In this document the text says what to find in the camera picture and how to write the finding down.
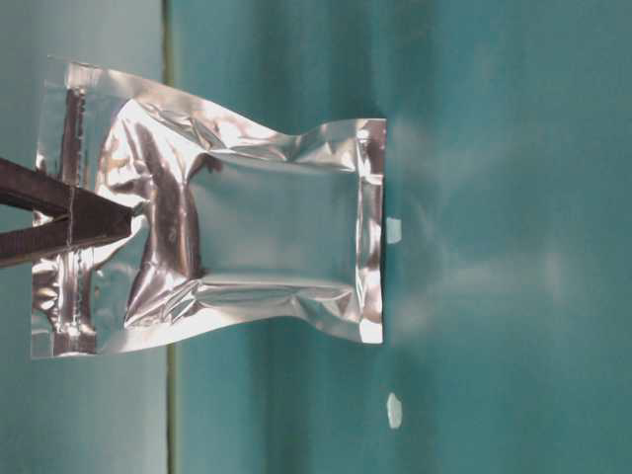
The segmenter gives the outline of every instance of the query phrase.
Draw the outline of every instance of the silver foil bag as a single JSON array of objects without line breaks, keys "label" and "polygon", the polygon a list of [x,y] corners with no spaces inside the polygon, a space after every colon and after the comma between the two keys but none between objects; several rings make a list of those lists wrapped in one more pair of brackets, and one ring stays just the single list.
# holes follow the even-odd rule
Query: silver foil bag
[{"label": "silver foil bag", "polygon": [[276,316],[380,343],[385,138],[373,118],[286,135],[146,79],[51,61],[38,168],[134,216],[127,239],[34,264],[33,357]]}]

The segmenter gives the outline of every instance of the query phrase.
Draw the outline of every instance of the blue-green surface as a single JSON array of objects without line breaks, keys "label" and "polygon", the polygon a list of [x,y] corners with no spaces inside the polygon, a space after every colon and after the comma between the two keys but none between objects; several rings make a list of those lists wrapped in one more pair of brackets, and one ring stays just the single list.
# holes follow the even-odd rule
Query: blue-green surface
[{"label": "blue-green surface", "polygon": [[[35,163],[47,54],[160,79],[161,38],[153,0],[3,2],[0,156]],[[0,231],[30,222],[0,207]],[[31,361],[27,265],[0,270],[0,308],[0,473],[167,472],[165,350]]]},{"label": "blue-green surface", "polygon": [[630,2],[169,15],[178,87],[287,132],[387,117],[402,221],[383,347],[288,320],[177,346],[178,472],[629,471]]}]

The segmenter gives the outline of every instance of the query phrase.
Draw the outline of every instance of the teal background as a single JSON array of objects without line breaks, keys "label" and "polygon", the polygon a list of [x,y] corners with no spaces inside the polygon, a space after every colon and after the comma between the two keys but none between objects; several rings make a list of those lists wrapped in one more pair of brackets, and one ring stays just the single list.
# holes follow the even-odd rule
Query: teal background
[{"label": "teal background", "polygon": [[177,87],[286,132],[388,118],[402,221],[383,347],[290,320],[176,346],[175,472],[629,471],[632,4],[167,13]]},{"label": "teal background", "polygon": [[[160,79],[158,2],[3,2],[0,156],[33,166],[47,54]],[[0,231],[28,226],[0,207]],[[0,473],[166,473],[166,351],[31,361],[31,270],[0,270]]]}]

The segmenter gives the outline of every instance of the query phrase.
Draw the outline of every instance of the tweezers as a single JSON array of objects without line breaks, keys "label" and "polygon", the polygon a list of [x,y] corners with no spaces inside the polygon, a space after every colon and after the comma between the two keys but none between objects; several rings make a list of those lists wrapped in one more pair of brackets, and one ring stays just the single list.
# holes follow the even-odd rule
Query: tweezers
[{"label": "tweezers", "polygon": [[132,209],[0,158],[0,203],[50,216],[0,233],[0,268],[128,237]]}]

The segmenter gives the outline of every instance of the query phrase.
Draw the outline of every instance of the foil pouch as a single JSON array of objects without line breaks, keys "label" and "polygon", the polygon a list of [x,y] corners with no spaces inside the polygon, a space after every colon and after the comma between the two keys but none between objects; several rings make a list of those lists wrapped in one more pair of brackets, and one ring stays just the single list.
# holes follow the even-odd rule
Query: foil pouch
[{"label": "foil pouch", "polygon": [[127,239],[34,264],[32,356],[134,351],[276,316],[380,343],[385,139],[383,119],[287,135],[52,60],[37,167],[133,218]]}]

